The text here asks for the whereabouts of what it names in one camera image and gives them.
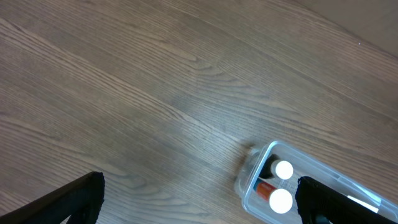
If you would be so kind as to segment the dark bottle white cap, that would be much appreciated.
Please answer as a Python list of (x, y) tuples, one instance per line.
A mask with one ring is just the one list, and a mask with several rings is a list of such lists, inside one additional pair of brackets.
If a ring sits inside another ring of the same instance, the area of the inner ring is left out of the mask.
[(288, 180), (293, 176), (294, 168), (289, 161), (281, 159), (275, 154), (271, 154), (265, 161), (259, 174), (261, 179), (279, 178)]

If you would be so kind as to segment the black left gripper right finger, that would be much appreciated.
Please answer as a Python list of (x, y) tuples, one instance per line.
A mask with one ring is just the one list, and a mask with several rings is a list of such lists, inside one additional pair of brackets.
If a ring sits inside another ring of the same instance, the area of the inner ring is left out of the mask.
[(298, 179), (295, 200), (303, 224), (396, 224), (309, 176)]

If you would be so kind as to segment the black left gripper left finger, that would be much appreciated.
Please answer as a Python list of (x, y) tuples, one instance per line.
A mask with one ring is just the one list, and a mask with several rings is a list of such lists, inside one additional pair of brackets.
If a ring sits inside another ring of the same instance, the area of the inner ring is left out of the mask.
[(95, 224), (104, 202), (105, 179), (89, 172), (59, 189), (1, 216), (1, 223)]

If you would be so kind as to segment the orange tube white cap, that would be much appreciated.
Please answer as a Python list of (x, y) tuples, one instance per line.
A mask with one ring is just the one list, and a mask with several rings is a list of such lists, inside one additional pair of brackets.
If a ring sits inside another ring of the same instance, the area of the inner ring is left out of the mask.
[(278, 214), (287, 213), (293, 206), (293, 197), (285, 189), (277, 189), (261, 179), (256, 180), (253, 189)]

